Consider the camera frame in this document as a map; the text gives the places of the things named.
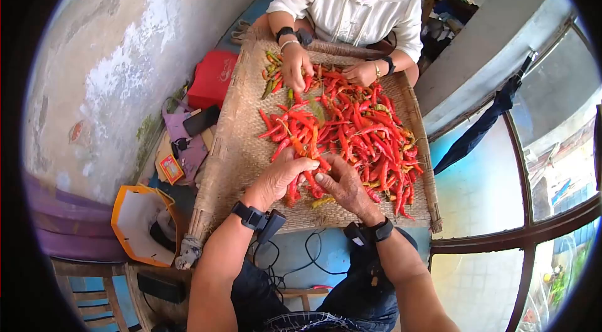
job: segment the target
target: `gold bracelet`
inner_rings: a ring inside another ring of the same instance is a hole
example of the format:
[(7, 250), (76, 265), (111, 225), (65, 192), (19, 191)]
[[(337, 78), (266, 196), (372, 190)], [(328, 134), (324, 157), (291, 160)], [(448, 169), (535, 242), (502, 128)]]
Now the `gold bracelet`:
[(380, 78), (380, 69), (378, 69), (378, 65), (376, 65), (376, 62), (374, 63), (374, 67), (376, 68), (376, 78)]

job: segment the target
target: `black watch strap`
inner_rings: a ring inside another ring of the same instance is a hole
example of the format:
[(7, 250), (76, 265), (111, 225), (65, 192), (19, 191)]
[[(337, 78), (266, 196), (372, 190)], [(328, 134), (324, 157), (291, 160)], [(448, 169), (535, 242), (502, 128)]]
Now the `black watch strap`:
[(251, 230), (263, 229), (267, 223), (267, 216), (260, 210), (253, 207), (247, 207), (242, 202), (237, 201), (232, 207), (231, 213), (240, 217), (240, 222)]
[(285, 26), (283, 28), (281, 28), (277, 33), (276, 33), (276, 43), (278, 43), (278, 45), (280, 45), (280, 37), (282, 35), (288, 35), (288, 34), (292, 34), (297, 36), (297, 34), (295, 33), (295, 30), (293, 30), (292, 27), (290, 26)]
[(385, 57), (381, 57), (380, 60), (385, 60), (387, 63), (389, 63), (389, 71), (387, 72), (387, 74), (385, 76), (392, 75), (393, 72), (395, 72), (395, 65), (393, 64), (393, 59), (390, 56), (385, 56)]
[(372, 233), (372, 238), (375, 242), (381, 242), (391, 236), (393, 231), (393, 223), (385, 217), (385, 220), (376, 226), (368, 228)]

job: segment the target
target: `small red box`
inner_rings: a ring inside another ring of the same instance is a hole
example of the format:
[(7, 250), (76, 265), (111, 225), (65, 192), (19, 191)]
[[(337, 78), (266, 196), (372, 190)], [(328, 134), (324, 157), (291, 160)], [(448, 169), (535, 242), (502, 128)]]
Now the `small red box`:
[(221, 109), (237, 59), (237, 54), (228, 51), (209, 51), (196, 65), (188, 104), (195, 109), (217, 104)]

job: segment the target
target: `hand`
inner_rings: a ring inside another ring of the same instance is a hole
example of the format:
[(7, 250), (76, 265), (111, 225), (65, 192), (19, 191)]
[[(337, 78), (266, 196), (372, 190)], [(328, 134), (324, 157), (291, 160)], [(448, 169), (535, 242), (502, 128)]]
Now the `hand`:
[(284, 85), (297, 93), (303, 92), (305, 90), (305, 81), (303, 80), (303, 76), (301, 76), (301, 67), (305, 69), (305, 74), (314, 76), (314, 69), (309, 61), (307, 51), (298, 43), (289, 43), (284, 46), (282, 57), (284, 60), (281, 71)]
[(380, 70), (380, 75), (386, 75), (389, 71), (389, 65), (384, 60), (374, 60), (373, 62), (364, 62), (352, 65), (343, 69), (342, 75), (352, 84), (359, 84), (368, 87), (376, 81), (376, 66)]
[(260, 177), (247, 189), (240, 201), (247, 207), (254, 207), (262, 212), (269, 209), (276, 200), (280, 200), (287, 193), (287, 186), (303, 171), (313, 171), (320, 166), (320, 162), (310, 158), (294, 157), (294, 149), (287, 147), (276, 160), (260, 175)]
[(325, 154), (324, 159), (332, 166), (332, 177), (321, 172), (315, 180), (330, 193), (341, 207), (357, 215), (368, 226), (385, 220), (379, 208), (366, 193), (357, 171), (340, 155)]

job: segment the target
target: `black cable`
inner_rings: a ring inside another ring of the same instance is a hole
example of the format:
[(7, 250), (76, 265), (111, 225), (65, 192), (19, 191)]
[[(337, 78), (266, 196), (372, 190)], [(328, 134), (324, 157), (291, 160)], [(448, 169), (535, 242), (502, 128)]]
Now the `black cable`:
[(142, 298), (145, 299), (146, 305), (149, 307), (149, 309), (157, 316), (159, 316), (159, 314), (155, 311), (154, 308), (151, 307), (151, 304), (148, 302), (147, 298), (146, 298), (146, 293), (142, 292)]
[[(274, 288), (275, 292), (278, 292), (278, 294), (280, 294), (280, 300), (281, 302), (283, 302), (284, 297), (282, 296), (282, 292), (280, 291), (280, 289), (286, 290), (287, 288), (287, 284), (284, 281), (284, 278), (292, 273), (298, 272), (302, 269), (305, 269), (311, 265), (315, 265), (316, 267), (320, 268), (323, 272), (328, 273), (329, 275), (333, 275), (333, 276), (338, 276), (338, 275), (346, 275), (347, 272), (330, 272), (329, 270), (326, 270), (324, 268), (322, 268), (316, 261), (318, 260), (318, 258), (320, 257), (320, 254), (322, 253), (322, 237), (321, 237), (321, 233), (323, 233), (326, 229), (322, 229), (321, 231), (317, 231), (314, 230), (305, 240), (305, 252), (307, 253), (307, 255), (309, 256), (309, 260), (310, 262), (301, 266), (300, 268), (297, 269), (293, 269), (289, 272), (284, 273), (284, 275), (282, 276), (277, 276), (275, 271), (274, 271), (274, 265), (276, 264), (276, 262), (278, 261), (278, 258), (280, 257), (280, 248), (271, 240), (268, 240), (268, 243), (270, 243), (272, 246), (274, 246), (276, 248), (276, 258), (274, 259), (274, 261), (272, 261), (271, 264), (269, 264), (266, 268), (260, 268), (261, 270), (264, 270), (267, 275), (269, 276), (269, 281), (270, 281), (270, 286), (272, 286)], [(320, 242), (320, 247), (318, 249), (318, 254), (315, 256), (315, 258), (313, 258), (311, 256), (311, 253), (309, 252), (309, 248), (307, 246), (307, 244), (309, 243), (309, 240), (312, 238), (312, 236), (318, 236), (318, 240)], [(249, 245), (249, 248), (251, 248), (253, 246), (254, 243), (256, 243), (257, 241), (252, 242)], [(260, 246), (257, 246), (254, 250), (253, 250), (253, 264), (255, 264), (255, 257), (257, 255), (257, 251), (259, 250)]]

